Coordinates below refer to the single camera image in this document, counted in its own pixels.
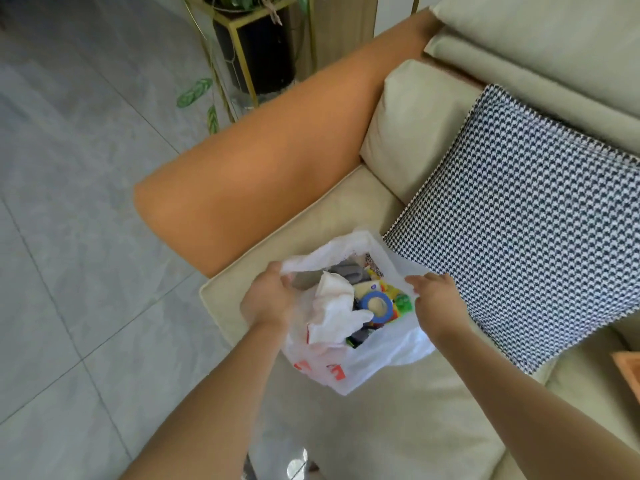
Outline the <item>black white houndstooth pillow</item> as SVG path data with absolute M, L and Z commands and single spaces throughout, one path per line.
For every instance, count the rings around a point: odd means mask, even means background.
M 489 85 L 383 240 L 533 374 L 640 310 L 640 158 Z

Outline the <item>orange wooden box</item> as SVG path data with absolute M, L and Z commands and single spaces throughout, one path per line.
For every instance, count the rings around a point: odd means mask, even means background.
M 640 352 L 618 351 L 612 359 L 640 404 Z

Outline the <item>yellow green packet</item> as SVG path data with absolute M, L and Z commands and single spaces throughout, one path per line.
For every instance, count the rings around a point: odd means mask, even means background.
M 371 275 L 372 281 L 373 282 L 377 282 L 377 284 L 373 284 L 371 286 L 371 290 L 372 291 L 384 292 L 391 298 L 391 300 L 393 300 L 394 309 L 395 309 L 395 312 L 396 312 L 395 320 L 400 318 L 404 314 L 407 314 L 407 313 L 410 313 L 410 312 L 413 311 L 413 302 L 412 302 L 411 298 L 409 297 L 409 295 L 405 294 L 400 289 L 398 289 L 398 288 L 392 286 L 391 284 L 389 284 L 388 282 L 386 282 L 384 279 L 382 279 L 381 276 L 379 276 L 372 269 L 370 269 L 370 267 L 366 267 L 365 269 Z

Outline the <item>person's left forearm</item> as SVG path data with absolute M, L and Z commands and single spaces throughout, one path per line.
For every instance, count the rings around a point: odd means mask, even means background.
M 169 414 L 120 480 L 241 480 L 269 375 L 287 334 L 259 320 Z

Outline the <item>blue tape roll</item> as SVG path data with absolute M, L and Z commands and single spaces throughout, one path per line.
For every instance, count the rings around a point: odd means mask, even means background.
M 382 326 L 396 318 L 394 302 L 384 292 L 372 291 L 364 295 L 359 304 L 360 309 L 367 310 L 372 313 L 370 323 L 375 326 Z

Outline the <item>black plant pot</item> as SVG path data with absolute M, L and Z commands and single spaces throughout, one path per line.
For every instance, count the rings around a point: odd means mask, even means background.
M 265 16 L 237 30 L 257 95 L 267 95 L 286 88 L 296 75 L 289 34 L 290 8 L 284 7 L 277 14 L 282 25 L 273 23 L 269 16 Z M 229 30 L 217 21 L 213 21 L 212 25 L 233 85 L 249 94 Z

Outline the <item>grey cloth item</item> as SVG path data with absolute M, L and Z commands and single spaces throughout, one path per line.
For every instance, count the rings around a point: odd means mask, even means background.
M 351 285 L 371 281 L 371 275 L 368 271 L 363 266 L 352 260 L 346 260 L 331 266 L 327 268 L 327 272 L 340 275 Z

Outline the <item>beige sofa back cushion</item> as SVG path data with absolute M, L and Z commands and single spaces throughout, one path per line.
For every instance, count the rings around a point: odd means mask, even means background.
M 480 47 L 640 118 L 640 0 L 441 0 Z
M 425 53 L 469 76 L 504 88 L 520 101 L 581 132 L 640 157 L 640 119 L 479 48 L 459 36 L 441 32 Z

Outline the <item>light wooden cabinet panel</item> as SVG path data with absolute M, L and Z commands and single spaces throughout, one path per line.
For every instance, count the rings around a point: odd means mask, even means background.
M 322 69 L 374 37 L 378 0 L 313 0 L 317 68 Z

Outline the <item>person's right hand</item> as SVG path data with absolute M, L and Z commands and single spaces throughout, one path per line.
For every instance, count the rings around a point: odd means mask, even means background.
M 417 296 L 415 313 L 421 329 L 437 347 L 471 333 L 467 305 L 456 295 Z

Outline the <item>white plastic bag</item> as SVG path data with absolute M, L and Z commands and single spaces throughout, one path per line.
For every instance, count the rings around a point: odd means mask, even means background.
M 370 267 L 392 286 L 409 295 L 413 311 L 382 326 L 364 323 L 360 330 L 341 344 L 307 343 L 307 322 L 315 288 L 327 268 L 346 260 Z M 308 255 L 290 257 L 283 261 L 282 271 L 294 274 L 299 280 L 296 312 L 282 351 L 292 366 L 340 395 L 348 395 L 374 373 L 387 366 L 400 366 L 417 362 L 434 350 L 434 346 L 421 331 L 415 314 L 416 294 L 405 281 L 409 275 L 423 274 L 426 268 L 400 257 L 383 243 L 378 233 L 361 228 L 332 239 Z M 353 285 L 354 309 L 360 309 L 360 300 L 371 286 L 372 279 Z

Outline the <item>person's right forearm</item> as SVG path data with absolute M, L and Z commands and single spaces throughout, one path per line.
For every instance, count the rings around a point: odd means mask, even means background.
M 527 480 L 640 480 L 640 453 L 517 369 L 468 322 L 429 332 Z

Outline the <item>crumpled white tissue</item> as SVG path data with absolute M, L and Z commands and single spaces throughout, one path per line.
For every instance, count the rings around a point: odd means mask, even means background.
M 341 344 L 364 323 L 372 321 L 372 311 L 354 309 L 354 302 L 352 284 L 340 274 L 324 271 L 311 301 L 307 343 Z

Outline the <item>person's left hand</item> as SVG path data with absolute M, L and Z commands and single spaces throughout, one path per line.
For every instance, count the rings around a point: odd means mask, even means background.
M 293 292 L 267 292 L 265 270 L 252 281 L 241 301 L 241 314 L 249 326 L 269 325 L 287 331 L 296 307 Z

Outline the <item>plain beige cushion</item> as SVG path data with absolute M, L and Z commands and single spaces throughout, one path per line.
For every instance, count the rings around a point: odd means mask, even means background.
M 484 85 L 409 60 L 385 79 L 360 155 L 408 204 L 436 169 Z

